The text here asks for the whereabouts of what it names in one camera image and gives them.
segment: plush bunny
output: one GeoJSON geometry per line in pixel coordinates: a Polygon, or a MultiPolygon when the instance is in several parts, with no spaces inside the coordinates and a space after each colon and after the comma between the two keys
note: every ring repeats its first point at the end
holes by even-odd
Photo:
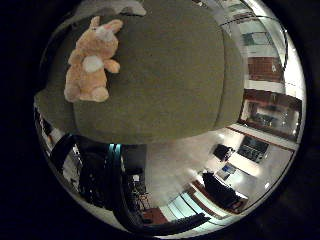
{"type": "Polygon", "coordinates": [[[76,43],[68,63],[64,95],[67,101],[103,102],[108,99],[107,77],[104,69],[118,73],[120,64],[111,58],[118,49],[115,34],[123,26],[121,20],[100,25],[100,17],[91,20],[90,27],[76,43]]]}

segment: white belly patch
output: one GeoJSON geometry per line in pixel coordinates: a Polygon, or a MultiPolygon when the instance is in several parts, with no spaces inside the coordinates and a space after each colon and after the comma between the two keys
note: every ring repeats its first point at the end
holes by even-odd
{"type": "Polygon", "coordinates": [[[87,73],[92,73],[102,68],[103,62],[97,56],[88,56],[83,60],[82,67],[87,73]]]}

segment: stuffed animal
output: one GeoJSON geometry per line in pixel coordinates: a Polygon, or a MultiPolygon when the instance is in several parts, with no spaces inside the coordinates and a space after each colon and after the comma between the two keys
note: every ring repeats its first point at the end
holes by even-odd
{"type": "Polygon", "coordinates": [[[100,26],[100,17],[91,20],[90,27],[76,43],[68,63],[64,95],[67,101],[103,102],[108,99],[107,77],[104,69],[118,73],[120,64],[111,58],[118,49],[115,34],[123,26],[121,20],[112,20],[100,26]]]}

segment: green couch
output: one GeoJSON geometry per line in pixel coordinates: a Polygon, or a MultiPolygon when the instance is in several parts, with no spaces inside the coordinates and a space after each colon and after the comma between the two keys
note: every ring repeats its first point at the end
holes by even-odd
{"type": "Polygon", "coordinates": [[[244,89],[243,61],[212,13],[192,1],[145,0],[147,14],[119,18],[119,74],[109,74],[103,103],[64,99],[68,57],[88,28],[82,19],[59,46],[45,89],[35,97],[54,127],[98,142],[139,144],[198,135],[235,123],[244,89]]]}

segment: bunny ear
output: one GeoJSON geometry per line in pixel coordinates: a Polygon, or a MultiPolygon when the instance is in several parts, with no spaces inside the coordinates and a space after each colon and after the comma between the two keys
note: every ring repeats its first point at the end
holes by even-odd
{"type": "Polygon", "coordinates": [[[119,19],[112,20],[107,24],[103,25],[105,29],[110,29],[114,34],[119,32],[123,26],[123,22],[119,19]]]}
{"type": "Polygon", "coordinates": [[[91,19],[90,28],[98,27],[100,25],[100,16],[96,16],[91,19]]]}

